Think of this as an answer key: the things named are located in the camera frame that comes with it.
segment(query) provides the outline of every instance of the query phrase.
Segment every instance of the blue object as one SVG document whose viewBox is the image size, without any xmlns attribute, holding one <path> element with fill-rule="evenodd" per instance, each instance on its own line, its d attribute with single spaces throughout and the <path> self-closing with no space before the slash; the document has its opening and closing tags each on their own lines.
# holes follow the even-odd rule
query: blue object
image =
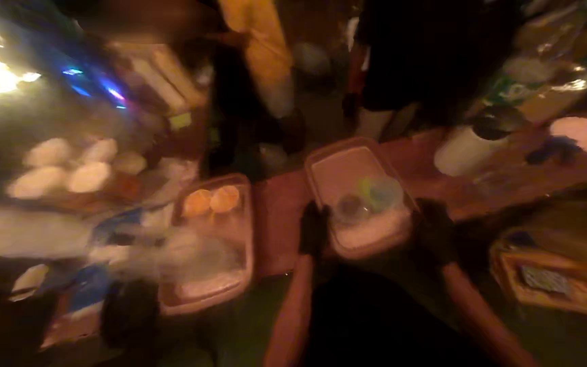
<svg viewBox="0 0 587 367">
<path fill-rule="evenodd" d="M 70 298 L 68 312 L 103 302 L 112 279 L 104 266 L 90 265 L 76 273 L 74 282 L 75 290 Z"/>
</svg>

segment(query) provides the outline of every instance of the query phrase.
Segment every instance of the white container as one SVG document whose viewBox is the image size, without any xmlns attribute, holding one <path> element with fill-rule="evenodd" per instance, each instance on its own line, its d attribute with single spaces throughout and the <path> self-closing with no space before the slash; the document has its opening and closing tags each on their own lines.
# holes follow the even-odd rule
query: white container
<svg viewBox="0 0 587 367">
<path fill-rule="evenodd" d="M 508 145 L 509 137 L 487 140 L 479 137 L 472 125 L 456 130 L 447 141 L 436 150 L 434 166 L 448 176 L 469 174 L 501 148 Z"/>
</svg>

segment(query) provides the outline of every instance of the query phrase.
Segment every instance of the yellow shirt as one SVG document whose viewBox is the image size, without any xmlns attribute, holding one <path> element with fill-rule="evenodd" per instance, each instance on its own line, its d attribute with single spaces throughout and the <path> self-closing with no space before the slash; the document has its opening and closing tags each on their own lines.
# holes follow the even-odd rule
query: yellow shirt
<svg viewBox="0 0 587 367">
<path fill-rule="evenodd" d="M 284 117 L 293 109 L 293 62 L 275 5 L 271 0 L 220 0 L 219 4 L 228 27 L 250 35 L 244 55 L 257 92 L 275 117 Z"/>
</svg>

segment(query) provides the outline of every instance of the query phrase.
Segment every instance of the black shirt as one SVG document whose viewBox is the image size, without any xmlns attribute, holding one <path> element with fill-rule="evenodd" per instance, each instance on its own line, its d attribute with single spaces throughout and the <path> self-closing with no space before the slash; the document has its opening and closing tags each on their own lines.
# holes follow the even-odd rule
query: black shirt
<svg viewBox="0 0 587 367">
<path fill-rule="evenodd" d="M 498 53 L 487 50 L 491 44 L 503 45 L 503 49 L 510 45 L 516 21 L 509 10 L 516 7 L 515 2 L 489 3 L 364 0 L 355 34 L 357 42 L 371 47 L 364 107 L 398 110 L 414 101 L 458 95 L 472 83 L 482 64 L 490 63 L 491 55 Z M 498 17 L 506 20 L 495 20 Z"/>
</svg>

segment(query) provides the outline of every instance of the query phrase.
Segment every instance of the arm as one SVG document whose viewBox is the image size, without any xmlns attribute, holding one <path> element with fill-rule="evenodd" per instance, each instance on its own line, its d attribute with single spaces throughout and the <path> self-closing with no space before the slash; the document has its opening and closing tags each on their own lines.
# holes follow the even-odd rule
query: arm
<svg viewBox="0 0 587 367">
<path fill-rule="evenodd" d="M 447 294 L 454 302 L 466 328 L 504 366 L 533 367 L 539 364 L 522 348 L 518 339 L 488 306 L 456 262 L 441 268 Z"/>
<path fill-rule="evenodd" d="M 361 66 L 368 54 L 369 45 L 375 37 L 374 0 L 364 1 L 364 10 L 359 15 L 359 24 L 355 31 L 354 44 L 350 50 L 350 66 L 348 67 L 348 88 L 341 107 L 346 118 L 354 118 L 359 105 L 359 95 L 363 88 Z"/>
<path fill-rule="evenodd" d="M 421 221 L 418 225 L 420 243 L 441 264 L 447 294 L 454 302 L 466 329 L 503 366 L 538 366 L 515 335 L 495 316 L 468 276 L 461 271 L 452 246 L 454 223 L 448 216 L 445 205 L 422 198 L 416 200 L 416 203 L 420 208 L 420 213 L 415 213 L 416 220 Z"/>
<path fill-rule="evenodd" d="M 303 353 L 312 313 L 312 257 L 298 257 L 293 270 L 289 291 L 271 331 L 265 367 L 294 366 Z"/>
<path fill-rule="evenodd" d="M 361 93 L 361 66 L 364 64 L 369 47 L 355 40 L 350 51 L 350 68 L 348 69 L 348 93 Z"/>
<path fill-rule="evenodd" d="M 264 355 L 265 367 L 295 366 L 303 354 L 312 315 L 312 279 L 314 259 L 319 259 L 327 244 L 327 219 L 330 209 L 322 212 L 316 204 L 307 204 L 300 219 L 300 256 L 293 268 L 294 277 L 278 317 L 275 319 L 269 346 Z"/>
</svg>

